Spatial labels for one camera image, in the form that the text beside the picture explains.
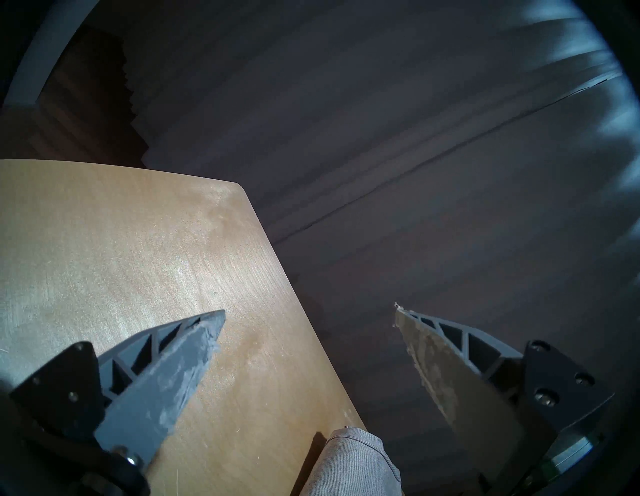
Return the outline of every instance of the gray cloth object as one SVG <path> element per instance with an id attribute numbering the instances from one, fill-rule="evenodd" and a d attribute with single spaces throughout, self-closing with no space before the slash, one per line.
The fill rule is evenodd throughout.
<path id="1" fill-rule="evenodd" d="M 380 438 L 346 427 L 333 431 L 300 496 L 401 496 L 400 484 Z"/>

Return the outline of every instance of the dark floor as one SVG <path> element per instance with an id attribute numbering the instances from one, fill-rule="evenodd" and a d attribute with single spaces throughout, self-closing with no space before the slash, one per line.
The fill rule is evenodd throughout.
<path id="1" fill-rule="evenodd" d="M 196 33 L 157 12 L 125 38 L 145 164 L 244 188 L 408 496 L 475 473 L 395 301 L 549 341 L 616 392 L 617 428 L 640 370 L 640 182 L 620 182 L 640 151 L 619 116 L 640 113 L 588 23 L 527 1 L 286 4 L 175 4 Z"/>
<path id="2" fill-rule="evenodd" d="M 147 144 L 122 70 L 122 41 L 86 26 L 73 37 L 34 109 L 3 109 L 0 159 L 46 159 L 144 167 Z"/>

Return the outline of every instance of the screw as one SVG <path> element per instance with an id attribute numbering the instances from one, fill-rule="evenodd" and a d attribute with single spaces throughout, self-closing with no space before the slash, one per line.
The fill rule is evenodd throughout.
<path id="1" fill-rule="evenodd" d="M 554 406 L 556 404 L 556 400 L 551 397 L 550 394 L 539 392 L 536 393 L 536 400 L 539 404 L 543 404 L 545 406 Z"/>
<path id="2" fill-rule="evenodd" d="M 585 374 L 581 372 L 575 375 L 575 383 L 581 386 L 593 386 L 595 384 L 595 380 L 589 374 Z"/>
<path id="3" fill-rule="evenodd" d="M 531 342 L 530 347 L 541 352 L 551 350 L 551 347 L 545 341 L 540 340 Z"/>
<path id="4" fill-rule="evenodd" d="M 142 459 L 137 454 L 132 453 L 126 446 L 114 446 L 111 452 L 120 455 L 134 467 L 142 464 Z"/>

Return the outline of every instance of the wooden table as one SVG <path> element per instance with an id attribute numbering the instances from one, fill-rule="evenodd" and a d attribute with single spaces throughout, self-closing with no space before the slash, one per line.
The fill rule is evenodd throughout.
<path id="1" fill-rule="evenodd" d="M 11 387 L 77 340 L 99 354 L 227 311 L 221 353 L 149 468 L 152 494 L 297 494 L 322 436 L 363 427 L 238 184 L 0 161 L 0 209 Z"/>

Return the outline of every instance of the hole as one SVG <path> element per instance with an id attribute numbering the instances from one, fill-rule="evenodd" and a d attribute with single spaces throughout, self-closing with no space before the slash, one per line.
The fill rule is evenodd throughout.
<path id="1" fill-rule="evenodd" d="M 557 405 L 560 402 L 560 397 L 555 391 L 545 388 L 537 389 L 534 397 L 539 404 L 548 406 L 549 408 Z"/>
<path id="2" fill-rule="evenodd" d="M 152 346 L 153 340 L 151 335 L 149 335 L 142 348 L 140 348 L 140 352 L 138 352 L 138 356 L 133 362 L 133 365 L 131 365 L 131 370 L 135 375 L 140 375 L 146 366 L 151 363 L 153 358 Z"/>
<path id="3" fill-rule="evenodd" d="M 118 353 L 118 358 L 121 359 L 128 368 L 133 370 L 133 366 L 138 357 L 141 354 L 151 351 L 151 349 L 144 350 L 146 346 L 149 346 L 148 341 L 150 336 L 151 334 L 142 335 L 140 338 L 130 343 L 125 349 Z"/>
<path id="4" fill-rule="evenodd" d="M 173 341 L 175 336 L 176 336 L 176 334 L 178 334 L 178 329 L 179 328 L 180 328 L 180 326 L 178 325 L 174 330 L 172 330 L 169 334 L 167 334 L 166 336 L 164 336 L 160 340 L 160 347 L 158 348 L 158 351 L 162 351 L 164 348 L 169 346 L 169 343 L 171 341 Z"/>
<path id="5" fill-rule="evenodd" d="M 423 324 L 427 324 L 428 326 L 431 326 L 434 329 L 436 328 L 436 326 L 433 325 L 433 321 L 430 321 L 429 319 L 425 319 L 424 317 L 420 317 L 420 320 L 422 321 Z"/>
<path id="6" fill-rule="evenodd" d="M 462 331 L 442 323 L 440 323 L 440 329 L 445 337 L 453 343 L 453 346 L 462 351 Z"/>
<path id="7" fill-rule="evenodd" d="M 536 351 L 550 351 L 551 347 L 545 341 L 531 341 L 529 346 L 535 349 Z"/>
<path id="8" fill-rule="evenodd" d="M 500 358 L 500 352 L 469 333 L 469 360 L 484 374 Z"/>
<path id="9" fill-rule="evenodd" d="M 593 386 L 596 383 L 596 380 L 591 377 L 589 374 L 585 372 L 580 372 L 575 375 L 575 383 L 580 384 L 582 386 Z"/>
<path id="10" fill-rule="evenodd" d="M 131 379 L 116 362 L 112 362 L 112 364 L 113 368 L 111 373 L 113 374 L 113 382 L 111 383 L 109 390 L 115 394 L 120 394 L 129 386 L 129 384 L 131 384 Z"/>
<path id="11" fill-rule="evenodd" d="M 493 374 L 491 374 L 488 381 L 502 393 L 517 390 L 522 382 L 522 361 L 519 358 L 505 358 L 501 360 L 502 363 Z"/>

